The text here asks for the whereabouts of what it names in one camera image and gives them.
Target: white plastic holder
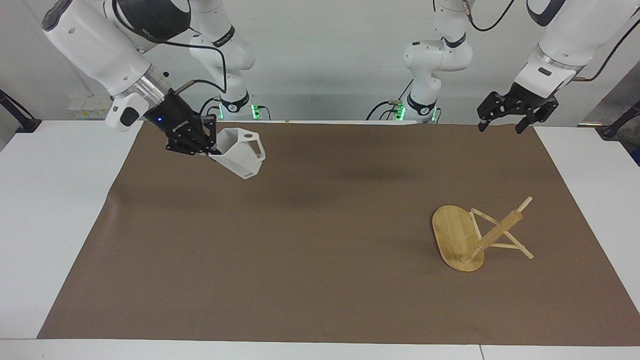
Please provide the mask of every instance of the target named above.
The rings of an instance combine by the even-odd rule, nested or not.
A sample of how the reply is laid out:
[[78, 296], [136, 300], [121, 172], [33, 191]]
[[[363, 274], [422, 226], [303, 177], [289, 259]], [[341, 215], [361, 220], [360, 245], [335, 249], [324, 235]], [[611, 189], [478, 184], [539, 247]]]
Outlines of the white plastic holder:
[[[253, 150], [252, 142], [257, 144], [259, 153]], [[266, 159], [260, 134], [239, 127], [222, 129], [218, 133], [217, 146], [222, 154], [209, 157], [244, 180], [256, 176]]]

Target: wooden rod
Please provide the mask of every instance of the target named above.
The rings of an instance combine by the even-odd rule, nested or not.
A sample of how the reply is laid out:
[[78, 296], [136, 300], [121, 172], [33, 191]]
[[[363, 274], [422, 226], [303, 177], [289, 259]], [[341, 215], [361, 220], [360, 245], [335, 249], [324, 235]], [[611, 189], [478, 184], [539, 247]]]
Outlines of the wooden rod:
[[504, 220], [500, 222], [500, 225], [494, 227], [487, 235], [485, 235], [478, 246], [475, 249], [470, 250], [466, 255], [462, 257], [463, 263], [471, 262], [481, 251], [486, 250], [491, 244], [498, 241], [498, 239], [504, 235], [506, 231], [511, 230], [517, 223], [522, 220], [522, 213], [519, 211], [512, 211], [507, 215]]
[[491, 244], [491, 247], [499, 247], [501, 249], [513, 249], [513, 250], [520, 250], [519, 247], [517, 247], [516, 245], [513, 244], [502, 244], [502, 243], [493, 243]]
[[522, 203], [522, 205], [520, 205], [520, 207], [516, 210], [517, 212], [521, 213], [524, 211], [524, 209], [527, 208], [527, 206], [529, 206], [529, 204], [531, 203], [531, 201], [533, 201], [533, 198], [530, 196], [527, 198], [527, 200], [524, 200], [524, 202]]
[[515, 238], [515, 236], [511, 235], [510, 232], [505, 232], [504, 235], [509, 238], [509, 240], [511, 240], [511, 242], [516, 246], [516, 248], [518, 248], [518, 250], [522, 251], [523, 254], [525, 254], [525, 256], [527, 256], [527, 258], [529, 258], [529, 260], [533, 260], [533, 254], [531, 254], [531, 252], [529, 250], [527, 250], [526, 247], [524, 247], [524, 245], [522, 245], [522, 243], [520, 243], [518, 241], [518, 239]]
[[476, 216], [474, 215], [473, 211], [471, 211], [469, 215], [471, 215], [471, 221], [473, 221], [474, 223], [474, 229], [476, 230], [476, 235], [478, 237], [478, 240], [480, 240], [482, 238], [482, 234], [480, 234], [480, 228], [478, 227], [478, 221], [476, 221]]
[[489, 215], [483, 213], [482, 211], [478, 210], [478, 209], [471, 209], [471, 212], [476, 214], [477, 216], [485, 219], [486, 221], [489, 221], [490, 223], [492, 223], [493, 225], [500, 225], [500, 223], [498, 222], [498, 220], [490, 217]]

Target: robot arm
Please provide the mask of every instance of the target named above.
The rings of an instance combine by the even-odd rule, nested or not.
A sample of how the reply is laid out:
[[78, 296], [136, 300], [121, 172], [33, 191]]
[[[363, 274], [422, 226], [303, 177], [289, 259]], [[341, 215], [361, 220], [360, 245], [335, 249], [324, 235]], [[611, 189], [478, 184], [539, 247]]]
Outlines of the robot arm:
[[473, 50], [466, 41], [468, 19], [461, 0], [439, 0], [435, 26], [442, 35], [440, 40], [414, 42], [404, 52], [404, 64], [414, 76], [405, 102], [407, 119], [425, 122], [432, 117], [442, 87], [435, 72], [464, 70], [473, 59]]
[[[107, 0], [107, 3], [112, 1], [117, 10], [115, 0]], [[125, 10], [124, 3], [120, 4], [122, 10]], [[188, 27], [190, 15], [182, 14], [187, 17]], [[131, 16], [127, 19], [129, 22], [142, 20]], [[262, 148], [258, 134], [244, 131], [245, 136], [240, 138], [237, 134], [234, 137], [231, 129], [225, 129], [224, 136], [216, 136], [216, 118], [202, 118], [195, 113], [179, 93], [171, 89], [166, 78], [136, 50], [137, 45], [86, 1], [59, 0], [47, 12], [42, 26], [58, 50], [85, 74], [104, 85], [115, 99], [106, 119], [111, 127], [126, 131], [144, 118], [165, 133], [168, 138], [166, 148], [170, 151], [209, 156], [244, 179], [257, 174], [264, 151], [258, 157], [253, 151], [238, 151], [238, 148], [250, 148], [250, 145], [241, 144], [249, 142], [248, 139], [258, 142]]]
[[[221, 0], [190, 0], [193, 23], [199, 34], [191, 39], [191, 45], [208, 45], [219, 48], [227, 65], [227, 88], [220, 94], [221, 116], [224, 119], [254, 119], [252, 95], [247, 90], [241, 71], [250, 70], [255, 63], [253, 47], [239, 34], [227, 17]], [[222, 57], [206, 49], [192, 48], [191, 55], [211, 76], [223, 79]]]
[[506, 115], [525, 115], [516, 126], [546, 121], [558, 107], [555, 93], [570, 83], [633, 16], [639, 0], [527, 0], [529, 14], [546, 27], [506, 95], [492, 92], [478, 107], [478, 125]]

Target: wall outlet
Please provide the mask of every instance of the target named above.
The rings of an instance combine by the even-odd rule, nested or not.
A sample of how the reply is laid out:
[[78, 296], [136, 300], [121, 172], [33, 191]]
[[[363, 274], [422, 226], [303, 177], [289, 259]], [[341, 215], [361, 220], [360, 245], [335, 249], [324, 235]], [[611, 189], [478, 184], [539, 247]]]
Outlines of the wall outlet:
[[72, 99], [69, 111], [74, 114], [76, 119], [104, 120], [112, 104], [113, 101], [107, 96]]

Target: white table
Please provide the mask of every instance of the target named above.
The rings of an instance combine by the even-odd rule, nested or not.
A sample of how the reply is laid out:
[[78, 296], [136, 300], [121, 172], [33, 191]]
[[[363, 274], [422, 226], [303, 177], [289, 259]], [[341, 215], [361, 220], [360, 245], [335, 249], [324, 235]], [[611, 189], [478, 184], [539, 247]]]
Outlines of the white table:
[[[0, 152], [0, 359], [640, 359], [640, 347], [34, 340], [140, 126], [44, 122]], [[536, 131], [640, 309], [640, 168], [592, 129]]]

